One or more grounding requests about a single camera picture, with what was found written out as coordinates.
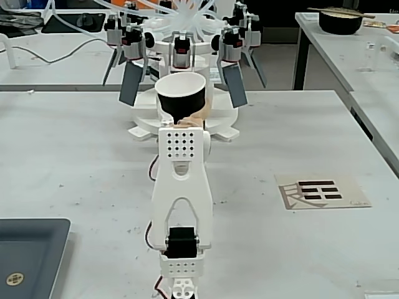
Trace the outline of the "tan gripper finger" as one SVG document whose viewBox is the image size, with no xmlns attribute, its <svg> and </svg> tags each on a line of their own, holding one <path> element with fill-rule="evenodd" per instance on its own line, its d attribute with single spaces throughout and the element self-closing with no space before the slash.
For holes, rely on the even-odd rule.
<svg viewBox="0 0 399 299">
<path fill-rule="evenodd" d="M 205 105 L 197 112 L 184 117 L 174 125 L 175 128 L 204 127 L 204 122 L 211 112 L 211 100 L 206 98 Z"/>
</svg>

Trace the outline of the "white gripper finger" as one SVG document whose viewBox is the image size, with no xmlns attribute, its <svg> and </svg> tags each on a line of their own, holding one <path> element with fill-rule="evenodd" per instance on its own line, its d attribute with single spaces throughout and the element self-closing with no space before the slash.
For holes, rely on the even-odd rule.
<svg viewBox="0 0 399 299">
<path fill-rule="evenodd" d="M 173 126 L 174 125 L 174 119 L 173 117 L 162 110 L 162 108 L 160 108 L 160 124 L 161 126 Z"/>
</svg>

